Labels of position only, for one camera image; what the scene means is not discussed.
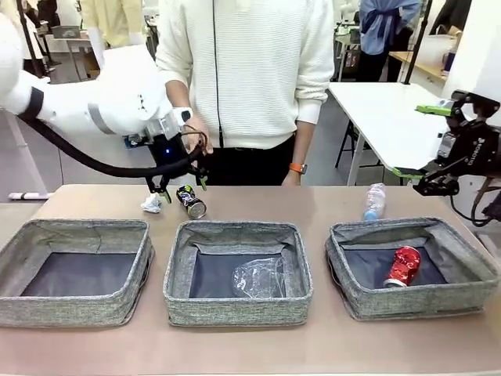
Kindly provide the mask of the wooden workbench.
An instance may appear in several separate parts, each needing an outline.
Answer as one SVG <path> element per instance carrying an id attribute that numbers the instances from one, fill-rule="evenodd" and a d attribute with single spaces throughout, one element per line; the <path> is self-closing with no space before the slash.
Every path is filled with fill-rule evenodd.
<path id="1" fill-rule="evenodd" d="M 413 58 L 413 52 L 404 51 L 404 52 L 390 52 L 390 57 L 397 59 L 402 63 L 406 63 L 408 67 L 410 67 L 411 60 Z M 447 81 L 447 77 L 442 73 L 440 67 L 428 65 L 427 63 L 421 63 L 416 61 L 414 65 L 414 70 L 418 70 L 419 72 L 427 75 L 428 77 L 445 84 Z"/>

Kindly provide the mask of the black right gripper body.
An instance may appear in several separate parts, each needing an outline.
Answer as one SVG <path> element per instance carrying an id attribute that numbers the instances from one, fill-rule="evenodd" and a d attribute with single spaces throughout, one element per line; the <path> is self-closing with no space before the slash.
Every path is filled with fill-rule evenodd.
<path id="1" fill-rule="evenodd" d="M 501 177 L 501 128 L 476 124 L 446 132 L 435 162 L 453 176 Z"/>

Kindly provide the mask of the grey fabric basket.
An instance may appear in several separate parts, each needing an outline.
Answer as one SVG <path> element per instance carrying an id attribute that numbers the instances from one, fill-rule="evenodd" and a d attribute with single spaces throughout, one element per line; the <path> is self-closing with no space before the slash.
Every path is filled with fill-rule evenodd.
<path id="1" fill-rule="evenodd" d="M 283 258 L 285 298 L 238 298 L 232 272 L 255 259 Z M 286 222 L 189 221 L 175 234 L 163 294 L 180 327 L 284 327 L 303 324 L 312 275 L 298 228 Z"/>
<path id="2" fill-rule="evenodd" d="M 142 220 L 32 219 L 0 248 L 0 327 L 118 327 L 153 263 Z"/>
<path id="3" fill-rule="evenodd" d="M 395 252 L 415 248 L 420 268 L 408 287 L 384 287 Z M 379 219 L 330 228 L 326 257 L 356 320 L 404 320 L 477 313 L 501 284 L 496 264 L 447 222 Z"/>

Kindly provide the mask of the white paper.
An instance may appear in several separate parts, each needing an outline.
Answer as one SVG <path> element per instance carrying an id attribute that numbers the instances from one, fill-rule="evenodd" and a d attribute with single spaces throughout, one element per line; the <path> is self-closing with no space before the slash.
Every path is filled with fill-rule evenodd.
<path id="1" fill-rule="evenodd" d="M 157 193 L 150 194 L 143 203 L 141 203 L 141 209 L 144 212 L 151 214 L 159 214 L 161 212 L 162 200 Z"/>

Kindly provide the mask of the small white table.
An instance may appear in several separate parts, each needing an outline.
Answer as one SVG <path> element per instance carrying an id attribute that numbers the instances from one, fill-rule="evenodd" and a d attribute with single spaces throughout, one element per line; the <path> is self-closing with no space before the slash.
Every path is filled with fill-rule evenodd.
<path id="1" fill-rule="evenodd" d="M 51 196 L 23 137 L 20 121 L 0 109 L 0 198 L 46 201 Z"/>

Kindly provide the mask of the person in white sweater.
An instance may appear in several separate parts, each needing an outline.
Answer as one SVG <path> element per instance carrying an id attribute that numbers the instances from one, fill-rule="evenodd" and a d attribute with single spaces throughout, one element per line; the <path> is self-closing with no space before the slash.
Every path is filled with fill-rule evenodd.
<path id="1" fill-rule="evenodd" d="M 271 149 L 318 121 L 334 73 L 332 0 L 159 0 L 157 65 L 216 148 Z"/>

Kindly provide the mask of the clear plastic container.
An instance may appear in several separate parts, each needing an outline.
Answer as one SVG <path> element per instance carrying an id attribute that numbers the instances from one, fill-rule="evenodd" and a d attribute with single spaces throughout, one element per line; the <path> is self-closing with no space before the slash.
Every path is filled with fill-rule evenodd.
<path id="1" fill-rule="evenodd" d="M 237 266 L 232 272 L 232 289 L 238 298 L 285 298 L 283 258 L 260 258 Z"/>

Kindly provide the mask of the clear plastic bottle blue cap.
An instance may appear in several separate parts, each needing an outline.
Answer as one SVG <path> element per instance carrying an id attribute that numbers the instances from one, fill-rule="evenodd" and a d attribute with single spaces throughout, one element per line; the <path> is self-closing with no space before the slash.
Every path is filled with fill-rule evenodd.
<path id="1" fill-rule="evenodd" d="M 382 219 L 386 207 L 386 186 L 376 183 L 366 193 L 366 209 L 363 218 L 367 221 Z"/>

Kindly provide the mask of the person in yellow white clothes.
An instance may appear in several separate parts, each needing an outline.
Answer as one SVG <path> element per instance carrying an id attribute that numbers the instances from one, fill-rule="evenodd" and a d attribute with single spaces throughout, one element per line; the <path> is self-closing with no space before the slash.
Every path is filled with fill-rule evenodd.
<path id="1" fill-rule="evenodd" d="M 80 0 L 81 18 L 96 52 L 146 43 L 146 0 Z"/>

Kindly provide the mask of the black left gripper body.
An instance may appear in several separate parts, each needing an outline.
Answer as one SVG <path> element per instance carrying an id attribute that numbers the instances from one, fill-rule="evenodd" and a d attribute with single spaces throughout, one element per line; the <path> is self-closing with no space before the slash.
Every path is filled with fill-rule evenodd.
<path id="1" fill-rule="evenodd" d="M 185 141 L 188 140 L 189 136 L 195 136 L 196 140 L 199 139 L 195 132 L 178 134 L 172 139 L 167 139 L 164 135 L 154 136 L 148 147 L 156 165 L 169 165 L 184 159 L 189 154 L 185 147 Z"/>

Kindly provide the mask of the crushed dark blue can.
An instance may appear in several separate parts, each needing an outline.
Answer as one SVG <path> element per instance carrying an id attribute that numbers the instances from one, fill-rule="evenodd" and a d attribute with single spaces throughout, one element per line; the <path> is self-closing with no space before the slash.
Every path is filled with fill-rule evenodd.
<path id="1" fill-rule="evenodd" d="M 206 204 L 196 196 L 191 186 L 180 186 L 176 190 L 176 197 L 185 208 L 187 215 L 191 219 L 201 219 L 207 212 Z"/>

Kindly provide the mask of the person's right hand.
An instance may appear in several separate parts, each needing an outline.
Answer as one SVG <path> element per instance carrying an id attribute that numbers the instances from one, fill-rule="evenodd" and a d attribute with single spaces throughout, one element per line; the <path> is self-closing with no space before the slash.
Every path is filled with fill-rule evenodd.
<path id="1" fill-rule="evenodd" d="M 184 125 L 182 139 L 189 153 L 193 152 L 198 146 L 202 148 L 204 155 L 213 154 L 214 152 L 208 128 L 202 121 L 195 119 Z"/>

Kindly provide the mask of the person's right forearm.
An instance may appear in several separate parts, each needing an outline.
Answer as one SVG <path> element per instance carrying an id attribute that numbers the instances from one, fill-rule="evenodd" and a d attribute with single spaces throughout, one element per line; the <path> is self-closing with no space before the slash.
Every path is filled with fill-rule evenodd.
<path id="1" fill-rule="evenodd" d="M 191 107 L 187 86 L 177 80 L 166 83 L 167 96 L 173 107 Z"/>

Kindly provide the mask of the black trousers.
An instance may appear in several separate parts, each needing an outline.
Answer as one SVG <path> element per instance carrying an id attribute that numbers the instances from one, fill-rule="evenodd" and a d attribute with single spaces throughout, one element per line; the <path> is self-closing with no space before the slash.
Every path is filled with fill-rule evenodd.
<path id="1" fill-rule="evenodd" d="M 199 163 L 208 186 L 281 186 L 293 159 L 295 135 L 272 149 L 215 148 Z"/>

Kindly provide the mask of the crushed red can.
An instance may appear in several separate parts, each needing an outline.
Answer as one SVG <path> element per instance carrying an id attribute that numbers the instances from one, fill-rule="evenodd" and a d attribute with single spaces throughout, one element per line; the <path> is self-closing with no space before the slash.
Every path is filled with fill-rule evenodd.
<path id="1" fill-rule="evenodd" d="M 408 287 L 420 268 L 420 253 L 413 247 L 399 248 L 393 258 L 391 269 L 383 282 L 384 287 Z"/>

